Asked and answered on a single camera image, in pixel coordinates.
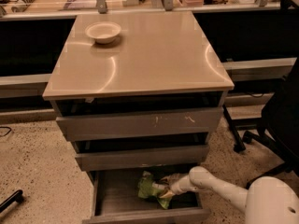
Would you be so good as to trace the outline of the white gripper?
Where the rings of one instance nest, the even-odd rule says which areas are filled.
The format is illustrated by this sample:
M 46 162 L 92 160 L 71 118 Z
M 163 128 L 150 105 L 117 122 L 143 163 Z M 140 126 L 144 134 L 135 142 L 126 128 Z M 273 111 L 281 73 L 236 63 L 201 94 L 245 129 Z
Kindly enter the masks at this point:
M 159 198 L 168 199 L 174 195 L 180 195 L 188 191 L 195 192 L 195 185 L 192 184 L 188 174 L 172 174 L 161 179 L 161 182 L 169 185 L 170 189 L 165 189 L 159 194 Z

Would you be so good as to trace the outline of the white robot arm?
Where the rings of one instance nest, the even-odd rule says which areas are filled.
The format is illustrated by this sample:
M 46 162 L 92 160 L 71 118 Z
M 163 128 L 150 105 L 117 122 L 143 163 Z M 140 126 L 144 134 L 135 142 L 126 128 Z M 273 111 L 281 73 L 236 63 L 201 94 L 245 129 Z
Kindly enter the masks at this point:
M 200 189 L 209 189 L 245 215 L 245 224 L 299 224 L 299 198 L 283 181 L 263 176 L 248 189 L 223 181 L 202 166 L 187 174 L 172 174 L 164 178 L 166 188 L 160 198 Z

